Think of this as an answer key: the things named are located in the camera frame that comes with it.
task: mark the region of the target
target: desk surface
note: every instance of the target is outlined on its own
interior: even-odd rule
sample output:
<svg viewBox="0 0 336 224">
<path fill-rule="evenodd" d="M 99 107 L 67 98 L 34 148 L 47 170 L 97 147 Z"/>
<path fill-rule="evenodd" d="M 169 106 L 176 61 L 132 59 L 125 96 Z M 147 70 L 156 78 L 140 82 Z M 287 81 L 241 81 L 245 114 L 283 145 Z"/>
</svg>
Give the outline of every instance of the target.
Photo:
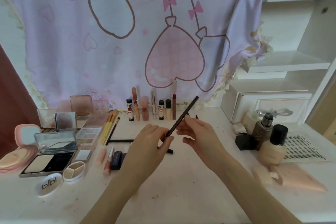
<svg viewBox="0 0 336 224">
<path fill-rule="evenodd" d="M 249 172 L 259 165 L 250 151 L 241 152 L 235 134 L 221 108 L 194 110 L 201 120 L 215 129 L 225 149 Z M 129 122 L 120 115 L 114 139 L 133 139 L 147 124 Z M 170 128 L 174 121 L 155 120 L 152 124 Z M 290 131 L 304 131 L 309 140 L 328 156 L 336 156 L 336 147 L 308 125 L 289 126 Z M 220 179 L 203 164 L 191 147 L 174 132 L 170 148 L 157 170 L 128 201 L 117 223 L 249 223 L 249 219 Z M 126 143 L 109 144 L 124 150 Z M 104 192 L 117 171 L 103 176 L 103 165 L 95 166 L 97 147 L 87 164 L 86 175 L 71 183 L 64 182 L 53 194 L 38 198 L 36 184 L 43 177 L 19 178 L 0 175 L 0 223 L 79 223 Z M 336 221 L 336 163 L 301 165 L 328 189 L 328 193 L 288 189 L 277 184 L 266 189 L 302 222 Z"/>
</svg>

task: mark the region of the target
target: pink bow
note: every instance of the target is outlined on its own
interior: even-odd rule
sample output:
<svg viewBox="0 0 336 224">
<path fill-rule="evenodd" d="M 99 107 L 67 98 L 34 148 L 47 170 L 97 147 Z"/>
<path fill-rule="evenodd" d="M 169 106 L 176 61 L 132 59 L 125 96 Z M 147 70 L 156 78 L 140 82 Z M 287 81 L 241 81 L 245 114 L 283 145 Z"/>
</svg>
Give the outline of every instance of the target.
<svg viewBox="0 0 336 224">
<path fill-rule="evenodd" d="M 176 0 L 163 0 L 163 10 L 166 11 L 169 4 L 176 5 Z"/>
<path fill-rule="evenodd" d="M 195 13 L 202 13 L 202 12 L 204 11 L 199 1 L 196 2 L 195 10 L 188 10 L 191 20 L 193 20 Z"/>
</svg>

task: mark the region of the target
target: hand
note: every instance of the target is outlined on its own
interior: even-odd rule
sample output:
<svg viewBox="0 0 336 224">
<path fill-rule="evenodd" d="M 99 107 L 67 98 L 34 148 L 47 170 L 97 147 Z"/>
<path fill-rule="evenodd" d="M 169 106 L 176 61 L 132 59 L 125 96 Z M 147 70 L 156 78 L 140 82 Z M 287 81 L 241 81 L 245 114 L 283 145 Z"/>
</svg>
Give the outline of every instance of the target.
<svg viewBox="0 0 336 224">
<path fill-rule="evenodd" d="M 166 154 L 174 137 L 167 137 L 157 148 L 159 139 L 169 131 L 157 125 L 147 124 L 137 135 L 129 148 L 120 173 L 134 183 L 141 184 L 155 171 Z"/>
<path fill-rule="evenodd" d="M 226 153 L 212 126 L 204 121 L 193 119 L 189 115 L 177 126 L 177 134 L 183 142 L 190 145 L 204 164 L 212 171 L 218 166 L 218 160 Z"/>
</svg>

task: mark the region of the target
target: eyebrow pencil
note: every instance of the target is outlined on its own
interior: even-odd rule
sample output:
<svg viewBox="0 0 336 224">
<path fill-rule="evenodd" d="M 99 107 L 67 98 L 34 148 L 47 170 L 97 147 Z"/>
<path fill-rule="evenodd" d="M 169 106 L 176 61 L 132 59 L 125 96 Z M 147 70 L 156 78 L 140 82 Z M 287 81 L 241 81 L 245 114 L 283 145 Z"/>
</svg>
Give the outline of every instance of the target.
<svg viewBox="0 0 336 224">
<path fill-rule="evenodd" d="M 172 126 L 172 128 L 168 131 L 168 133 L 166 133 L 166 135 L 163 135 L 160 139 L 161 141 L 164 141 L 166 137 L 169 137 L 174 130 L 176 129 L 176 127 L 180 124 L 180 122 L 184 119 L 184 116 L 187 115 L 187 113 L 190 111 L 190 109 L 193 107 L 193 105 L 196 103 L 196 101 L 199 99 L 198 96 L 196 96 L 194 98 L 194 100 L 191 101 L 190 105 L 188 105 L 188 107 L 184 110 L 184 112 L 182 113 L 182 115 L 178 118 L 178 120 L 175 122 L 175 124 Z"/>
</svg>

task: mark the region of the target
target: silver mascara tube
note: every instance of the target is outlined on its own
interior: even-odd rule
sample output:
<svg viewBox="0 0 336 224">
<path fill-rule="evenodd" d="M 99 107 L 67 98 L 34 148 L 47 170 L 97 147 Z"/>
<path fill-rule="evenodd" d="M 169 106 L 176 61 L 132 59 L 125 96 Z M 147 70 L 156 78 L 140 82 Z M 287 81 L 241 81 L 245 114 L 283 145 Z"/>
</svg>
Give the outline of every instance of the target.
<svg viewBox="0 0 336 224">
<path fill-rule="evenodd" d="M 155 104 L 155 91 L 150 92 L 150 97 L 152 99 L 152 112 L 153 112 L 153 119 L 156 120 L 156 104 Z"/>
</svg>

